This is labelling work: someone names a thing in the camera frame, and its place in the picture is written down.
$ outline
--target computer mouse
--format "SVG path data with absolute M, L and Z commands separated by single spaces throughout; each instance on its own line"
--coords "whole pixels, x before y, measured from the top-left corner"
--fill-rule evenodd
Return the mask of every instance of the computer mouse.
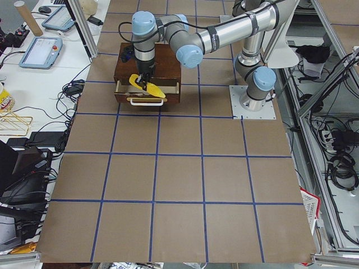
M 40 13 L 51 13 L 51 8 L 49 7 L 39 7 Z

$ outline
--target tiled table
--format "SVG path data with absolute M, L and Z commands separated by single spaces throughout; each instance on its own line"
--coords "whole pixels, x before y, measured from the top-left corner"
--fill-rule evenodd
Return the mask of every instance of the tiled table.
M 277 120 L 232 119 L 240 43 L 183 70 L 180 104 L 116 103 L 121 21 L 148 9 L 216 24 L 233 5 L 183 2 L 111 2 L 40 237 L 44 262 L 307 262 L 315 252 L 277 105 Z

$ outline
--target power strip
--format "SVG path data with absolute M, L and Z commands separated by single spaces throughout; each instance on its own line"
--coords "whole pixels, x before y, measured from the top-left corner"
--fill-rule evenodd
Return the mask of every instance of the power strip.
M 336 154 L 337 151 L 334 149 L 334 146 L 333 146 L 334 138 L 332 136 L 332 133 L 330 131 L 327 131 L 327 130 L 322 130 L 321 131 L 321 138 L 322 138 L 323 143 L 325 144 L 325 150 L 328 153 Z

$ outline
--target power adapter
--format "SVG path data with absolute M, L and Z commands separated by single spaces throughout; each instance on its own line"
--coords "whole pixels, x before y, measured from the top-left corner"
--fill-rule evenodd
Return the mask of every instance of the power adapter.
M 100 20 L 99 18 L 94 17 L 94 16 L 90 16 L 88 18 L 88 21 L 91 22 L 94 25 L 97 25 L 97 26 L 103 25 L 103 21 Z

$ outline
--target yellow object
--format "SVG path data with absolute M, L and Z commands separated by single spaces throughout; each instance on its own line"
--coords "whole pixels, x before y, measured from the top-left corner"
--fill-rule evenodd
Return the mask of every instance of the yellow object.
M 136 80 L 139 76 L 136 75 L 136 74 L 132 74 L 130 79 L 128 80 L 130 82 L 130 84 L 134 87 L 136 87 L 137 89 L 140 89 L 142 90 L 142 87 L 139 86 L 137 83 L 136 83 Z M 160 97 L 160 98 L 165 98 L 166 95 L 163 93 L 163 91 L 157 87 L 156 85 L 154 85 L 153 83 L 151 82 L 148 82 L 147 83 L 147 92 L 150 94 L 150 95 L 153 95 L 153 96 L 156 96 L 156 97 Z
M 12 251 L 10 251 L 10 254 L 23 254 L 23 253 L 29 253 L 31 251 L 34 251 L 36 248 L 37 243 L 30 242 L 25 245 L 22 245 L 20 247 L 14 248 Z
M 0 112 L 11 111 L 13 105 L 15 105 L 14 98 L 5 90 L 2 83 L 0 83 Z

